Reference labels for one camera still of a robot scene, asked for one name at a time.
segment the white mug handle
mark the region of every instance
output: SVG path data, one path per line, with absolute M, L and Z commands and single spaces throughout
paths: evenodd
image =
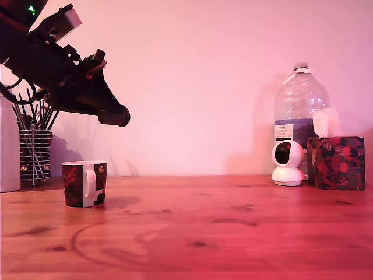
M 93 170 L 86 170 L 85 180 L 87 182 L 87 193 L 85 197 L 94 197 L 96 195 L 96 174 Z

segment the robotic arm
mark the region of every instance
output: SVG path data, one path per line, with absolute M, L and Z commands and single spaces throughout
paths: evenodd
M 12 103 L 27 104 L 44 99 L 56 111 L 98 116 L 102 124 L 124 127 L 128 109 L 111 93 L 104 80 L 105 52 L 84 58 L 70 45 L 57 42 L 81 25 L 73 6 L 67 5 L 29 31 L 48 0 L 0 0 L 0 64 L 32 90 L 31 101 L 18 101 L 4 87 L 0 92 Z M 36 92 L 35 85 L 40 87 Z

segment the tissue box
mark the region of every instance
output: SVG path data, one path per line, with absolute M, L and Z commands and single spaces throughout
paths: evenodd
M 323 190 L 365 189 L 363 137 L 309 138 L 308 184 Z

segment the white canister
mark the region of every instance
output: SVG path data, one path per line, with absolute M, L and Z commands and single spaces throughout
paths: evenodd
M 21 189 L 19 129 L 12 105 L 0 95 L 0 193 Z

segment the security camera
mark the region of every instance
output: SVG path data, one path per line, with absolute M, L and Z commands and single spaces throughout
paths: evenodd
M 272 149 L 272 160 L 276 169 L 272 180 L 280 186 L 300 186 L 305 179 L 304 173 L 298 167 L 303 162 L 303 147 L 296 141 L 286 140 L 276 144 Z

